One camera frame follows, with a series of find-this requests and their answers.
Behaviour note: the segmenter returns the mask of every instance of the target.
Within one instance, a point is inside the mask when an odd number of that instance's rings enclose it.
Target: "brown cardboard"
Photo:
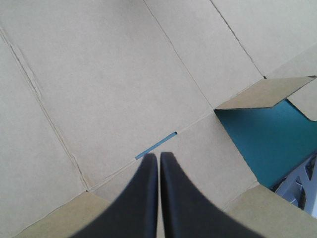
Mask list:
[[[32,224],[15,238],[69,237],[93,221],[108,206],[108,201],[84,192]]]
[[[317,236],[315,218],[262,185],[242,193],[225,211],[266,238]]]
[[[268,74],[268,77],[297,77],[317,74],[317,44],[303,51],[290,61]],[[313,81],[288,97],[308,119],[317,120],[317,81]]]
[[[316,76],[262,79],[222,103],[216,110],[271,108],[315,78]]]

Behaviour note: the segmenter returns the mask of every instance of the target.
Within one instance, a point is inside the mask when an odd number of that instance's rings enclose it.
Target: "teal surface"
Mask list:
[[[268,188],[317,149],[317,122],[288,101],[271,109],[215,113],[259,183]]]

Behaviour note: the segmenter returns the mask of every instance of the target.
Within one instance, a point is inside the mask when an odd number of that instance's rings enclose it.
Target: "cardboard edge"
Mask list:
[[[305,83],[305,84],[303,84],[301,87],[299,87],[298,89],[294,90],[291,94],[287,95],[287,96],[284,97],[282,100],[279,100],[279,101],[275,102],[275,104],[274,104],[273,106],[270,106],[270,107],[248,107],[248,108],[222,108],[222,107],[221,107],[222,104],[224,104],[224,103],[226,103],[226,102],[228,102],[228,101],[230,101],[230,100],[236,98],[239,94],[241,94],[241,93],[244,92],[245,90],[249,89],[249,88],[252,87],[253,85],[256,85],[256,84],[259,82],[259,81],[258,81],[258,82],[256,82],[256,83],[250,85],[249,87],[243,89],[242,91],[240,91],[239,93],[237,93],[234,97],[230,98],[229,100],[227,100],[227,101],[221,103],[219,106],[217,106],[217,107],[214,109],[214,111],[248,110],[248,109],[255,109],[255,108],[257,108],[257,109],[273,108],[273,107],[275,107],[278,103],[280,103],[281,101],[287,99],[289,96],[291,96],[292,94],[294,94],[295,92],[297,92],[298,90],[300,90],[300,89],[301,89],[302,87],[304,87],[305,85],[307,85],[307,84],[313,82],[313,81],[317,78],[316,75],[309,75],[309,76],[303,76],[303,77],[309,77],[309,78],[312,78],[312,80],[309,81],[309,82],[307,82],[307,83]]]

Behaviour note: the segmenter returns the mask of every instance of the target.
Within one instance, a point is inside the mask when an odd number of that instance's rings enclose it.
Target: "cardboard flap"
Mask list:
[[[317,234],[314,217],[262,185],[241,194],[225,211],[266,238],[316,237]]]
[[[262,79],[222,103],[216,110],[271,108],[315,78],[316,76]]]
[[[287,99],[309,120],[317,121],[317,80],[305,85]]]

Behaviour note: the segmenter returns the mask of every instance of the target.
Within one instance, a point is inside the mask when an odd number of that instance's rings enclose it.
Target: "cardboard box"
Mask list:
[[[80,195],[85,190],[114,201],[140,162],[135,156],[174,131],[178,135],[156,155],[172,151],[219,208],[263,235],[280,237],[276,223],[259,224],[279,220],[273,211],[281,206],[280,213],[288,210],[315,232],[314,219],[258,184],[213,112],[220,104],[272,107],[288,98],[317,120],[317,81],[302,77],[316,74],[310,63],[317,59],[315,4],[300,4],[296,16],[296,2],[286,11],[281,3],[236,4],[0,0],[0,237],[32,224],[25,232],[36,237],[50,212],[75,197],[90,203]],[[284,79],[260,80],[264,74]],[[242,97],[248,90],[249,98]],[[266,213],[251,206],[263,197],[271,201]],[[292,229],[294,223],[279,225]]]

